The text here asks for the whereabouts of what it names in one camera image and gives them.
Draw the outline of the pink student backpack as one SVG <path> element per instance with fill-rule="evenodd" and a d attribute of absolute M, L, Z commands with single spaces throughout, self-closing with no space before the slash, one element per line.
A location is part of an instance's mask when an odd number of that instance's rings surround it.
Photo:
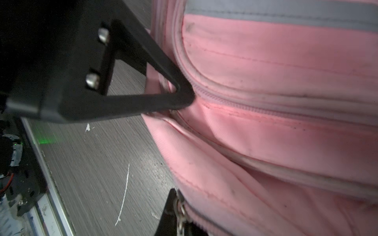
<path fill-rule="evenodd" d="M 378 233 L 377 1 L 153 1 L 192 85 L 143 119 L 180 236 Z"/>

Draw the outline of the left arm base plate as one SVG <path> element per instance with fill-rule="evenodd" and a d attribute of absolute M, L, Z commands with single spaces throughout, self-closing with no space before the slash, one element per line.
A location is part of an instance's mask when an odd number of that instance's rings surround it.
<path fill-rule="evenodd" d="M 16 215 L 29 212 L 45 194 L 47 183 L 33 141 L 20 118 L 1 116 L 1 197 Z"/>

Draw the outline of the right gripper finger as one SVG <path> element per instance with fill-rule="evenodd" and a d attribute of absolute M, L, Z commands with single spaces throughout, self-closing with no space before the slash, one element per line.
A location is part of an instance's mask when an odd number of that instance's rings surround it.
<path fill-rule="evenodd" d="M 179 199 L 177 191 L 170 189 L 154 236 L 179 236 Z"/>

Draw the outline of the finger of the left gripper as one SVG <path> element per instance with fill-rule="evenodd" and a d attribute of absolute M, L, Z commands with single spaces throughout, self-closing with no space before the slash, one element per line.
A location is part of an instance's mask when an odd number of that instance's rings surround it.
<path fill-rule="evenodd" d="M 59 122 L 103 121 L 180 110 L 194 91 L 136 19 L 79 20 L 59 29 Z"/>

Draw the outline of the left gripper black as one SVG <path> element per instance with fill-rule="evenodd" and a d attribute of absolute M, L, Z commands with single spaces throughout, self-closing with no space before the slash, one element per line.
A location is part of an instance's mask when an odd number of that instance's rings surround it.
<path fill-rule="evenodd" d="M 123 1 L 1 1 L 1 110 L 54 123 L 118 119 L 107 96 L 114 58 L 98 30 L 124 19 Z"/>

